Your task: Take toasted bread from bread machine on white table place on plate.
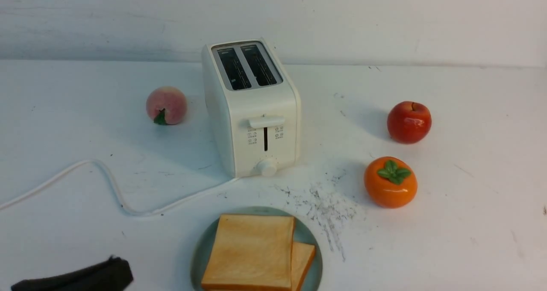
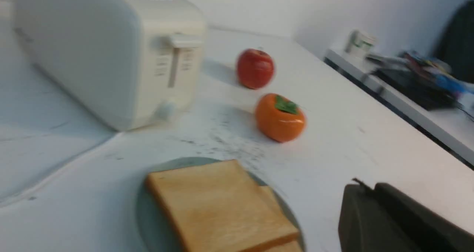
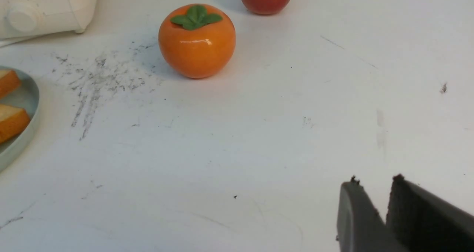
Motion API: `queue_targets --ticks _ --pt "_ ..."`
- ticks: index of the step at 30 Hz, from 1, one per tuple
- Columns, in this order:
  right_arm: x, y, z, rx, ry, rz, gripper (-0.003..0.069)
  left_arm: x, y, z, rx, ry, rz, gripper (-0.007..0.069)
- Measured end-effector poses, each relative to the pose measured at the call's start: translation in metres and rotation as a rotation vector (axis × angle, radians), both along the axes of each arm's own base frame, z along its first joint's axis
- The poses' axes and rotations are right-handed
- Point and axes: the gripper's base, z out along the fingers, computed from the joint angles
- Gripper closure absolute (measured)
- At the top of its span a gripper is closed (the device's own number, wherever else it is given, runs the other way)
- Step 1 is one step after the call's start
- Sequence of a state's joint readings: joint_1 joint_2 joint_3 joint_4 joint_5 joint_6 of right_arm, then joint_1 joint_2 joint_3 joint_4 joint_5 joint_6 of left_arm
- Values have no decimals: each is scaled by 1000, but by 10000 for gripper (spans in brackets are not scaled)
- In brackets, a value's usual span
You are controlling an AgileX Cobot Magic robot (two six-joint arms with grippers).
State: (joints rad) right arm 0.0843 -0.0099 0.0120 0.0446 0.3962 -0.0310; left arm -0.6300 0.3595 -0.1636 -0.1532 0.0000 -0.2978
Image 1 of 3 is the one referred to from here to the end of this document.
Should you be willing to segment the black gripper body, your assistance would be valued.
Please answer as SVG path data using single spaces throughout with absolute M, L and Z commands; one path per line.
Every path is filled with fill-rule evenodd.
M 110 256 L 106 261 L 80 270 L 45 277 L 24 279 L 11 286 L 12 291 L 123 291 L 133 282 L 129 262 Z

